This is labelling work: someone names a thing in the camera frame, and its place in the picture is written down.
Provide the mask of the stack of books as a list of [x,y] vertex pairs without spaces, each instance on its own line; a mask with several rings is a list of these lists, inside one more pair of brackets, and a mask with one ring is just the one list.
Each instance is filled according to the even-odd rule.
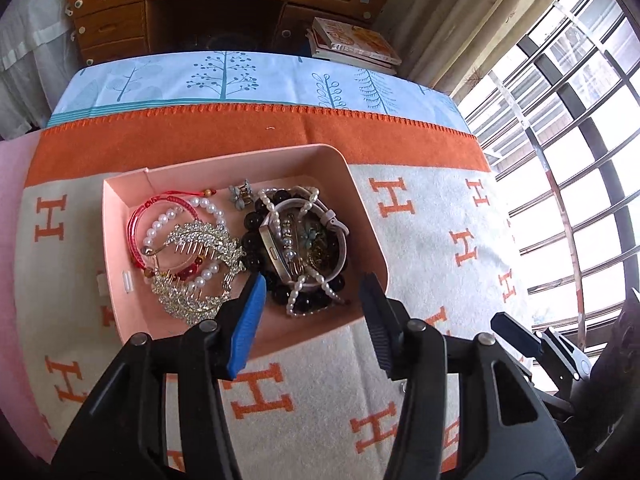
[[311,56],[386,75],[396,75],[401,58],[377,32],[328,18],[314,18],[306,31]]

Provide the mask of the white lace covered furniture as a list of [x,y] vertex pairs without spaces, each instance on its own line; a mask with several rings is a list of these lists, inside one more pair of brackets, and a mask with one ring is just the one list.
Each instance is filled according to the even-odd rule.
[[80,69],[67,0],[11,0],[1,15],[1,137],[47,125]]

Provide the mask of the wooden desk with drawers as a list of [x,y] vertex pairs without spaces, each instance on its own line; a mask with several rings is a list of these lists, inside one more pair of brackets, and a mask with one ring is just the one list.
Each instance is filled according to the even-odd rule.
[[197,50],[295,53],[315,18],[371,26],[387,0],[68,0],[88,66]]

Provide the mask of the window metal grille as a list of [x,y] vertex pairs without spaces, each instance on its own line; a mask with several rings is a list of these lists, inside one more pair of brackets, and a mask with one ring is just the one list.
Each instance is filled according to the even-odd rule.
[[535,330],[604,346],[639,284],[639,29],[620,0],[553,0],[460,110],[514,231]]

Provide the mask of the blue tree print sheet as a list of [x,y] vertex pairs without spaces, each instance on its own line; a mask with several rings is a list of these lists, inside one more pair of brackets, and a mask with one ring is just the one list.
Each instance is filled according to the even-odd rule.
[[83,68],[48,124],[206,103],[358,110],[470,130],[449,96],[422,84],[315,58],[244,51],[145,55]]

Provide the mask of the orange H pattern blanket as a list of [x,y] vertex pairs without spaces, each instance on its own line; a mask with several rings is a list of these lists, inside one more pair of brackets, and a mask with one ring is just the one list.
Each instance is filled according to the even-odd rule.
[[[236,210],[230,185],[250,181]],[[349,228],[347,262],[305,292],[283,284],[258,233],[262,190],[315,190]],[[194,325],[151,292],[177,224],[223,223],[266,305],[250,360],[220,393],[247,479],[378,479],[402,393],[378,367],[358,300],[362,274],[446,335],[471,338],[506,311],[530,324],[506,206],[468,132],[305,105],[213,103],[130,110],[40,133],[17,221],[17,333],[53,453],[133,334]]]

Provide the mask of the beige curtain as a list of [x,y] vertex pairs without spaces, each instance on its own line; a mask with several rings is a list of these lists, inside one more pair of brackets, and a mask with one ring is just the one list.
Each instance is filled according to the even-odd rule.
[[554,0],[387,0],[374,28],[398,76],[461,102]]

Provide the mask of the blue flower hair clip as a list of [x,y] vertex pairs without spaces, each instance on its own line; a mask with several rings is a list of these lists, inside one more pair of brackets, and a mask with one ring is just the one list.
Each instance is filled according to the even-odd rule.
[[254,193],[247,179],[239,185],[230,185],[229,192],[231,203],[236,210],[244,210],[254,204]]

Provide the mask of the silver rhinestone hair comb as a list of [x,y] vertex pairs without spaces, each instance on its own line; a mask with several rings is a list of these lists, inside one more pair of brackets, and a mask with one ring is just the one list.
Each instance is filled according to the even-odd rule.
[[240,241],[223,223],[192,220],[174,226],[164,246],[189,259],[177,270],[151,272],[150,289],[158,303],[186,325],[216,318],[231,299],[234,280],[245,271]]

